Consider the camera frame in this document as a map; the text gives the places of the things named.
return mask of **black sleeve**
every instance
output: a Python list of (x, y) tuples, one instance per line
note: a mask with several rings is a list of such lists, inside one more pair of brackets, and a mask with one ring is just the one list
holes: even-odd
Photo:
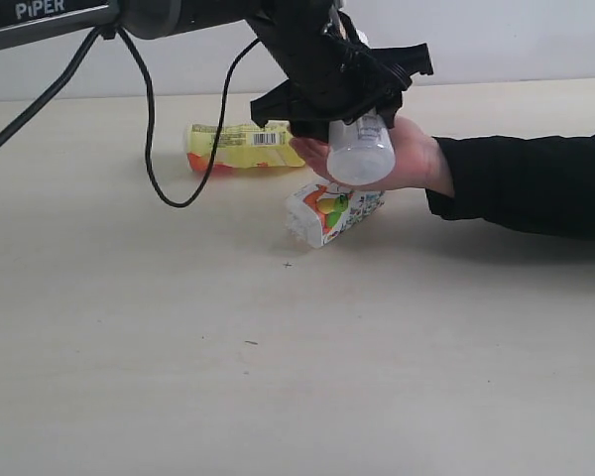
[(427, 191), (433, 214), (595, 239), (595, 135), (436, 139), (455, 194), (449, 198)]

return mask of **white wall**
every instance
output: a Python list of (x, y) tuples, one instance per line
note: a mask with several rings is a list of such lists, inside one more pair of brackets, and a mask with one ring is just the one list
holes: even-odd
[[(428, 42), (436, 75), (419, 83), (595, 77), (595, 0), (350, 0), (347, 11), (373, 47)], [(1, 52), (0, 100), (39, 94), (83, 35)], [(140, 49), (160, 93), (218, 92), (228, 65), (252, 38), (241, 24)], [(232, 90), (267, 90), (282, 80), (259, 48), (241, 64)], [(143, 92), (139, 72), (115, 41), (95, 47), (64, 96)]]

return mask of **hand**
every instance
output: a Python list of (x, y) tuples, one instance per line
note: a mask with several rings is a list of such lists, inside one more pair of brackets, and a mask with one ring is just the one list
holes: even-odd
[[(447, 161), (438, 142), (426, 135), (409, 119), (398, 117), (390, 131), (397, 163), (383, 180), (370, 185), (353, 187), (362, 190), (396, 190), (400, 188), (427, 188), (453, 196), (453, 184)], [(326, 160), (329, 147), (314, 139), (292, 138), (291, 146), (319, 176), (337, 182), (328, 173)]]

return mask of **snack package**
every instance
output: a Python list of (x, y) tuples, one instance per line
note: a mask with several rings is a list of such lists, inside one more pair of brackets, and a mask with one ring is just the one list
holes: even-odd
[(380, 208), (384, 195), (382, 191), (357, 191), (321, 179), (287, 199), (287, 227), (299, 240), (321, 248)]
[[(189, 165), (205, 172), (216, 135), (215, 126), (192, 124), (185, 131)], [(225, 126), (216, 153), (216, 169), (300, 168), (304, 161), (289, 145), (289, 123), (272, 122), (264, 129), (255, 124)]]

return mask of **white table surface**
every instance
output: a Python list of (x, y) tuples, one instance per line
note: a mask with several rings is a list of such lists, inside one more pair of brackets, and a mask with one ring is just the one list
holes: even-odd
[[(159, 101), (177, 198), (182, 129), (218, 99)], [(406, 107), (436, 135), (591, 134), (595, 80)], [(0, 151), (0, 476), (595, 476), (595, 244), (445, 223), (403, 191), (304, 250), (283, 201), (309, 171), (172, 210), (145, 120), (143, 98), (58, 101)]]

